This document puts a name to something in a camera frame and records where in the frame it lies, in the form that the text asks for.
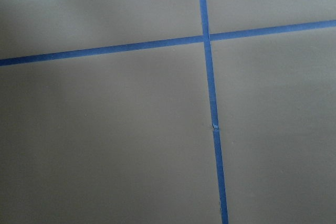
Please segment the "brown paper table cover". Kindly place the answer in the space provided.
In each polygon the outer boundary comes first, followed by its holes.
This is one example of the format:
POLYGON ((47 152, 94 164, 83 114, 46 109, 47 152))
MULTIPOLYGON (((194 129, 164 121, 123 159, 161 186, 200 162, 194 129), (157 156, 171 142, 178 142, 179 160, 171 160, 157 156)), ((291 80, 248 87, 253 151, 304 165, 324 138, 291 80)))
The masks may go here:
POLYGON ((1 0, 1 223, 335 223, 335 0, 1 0))

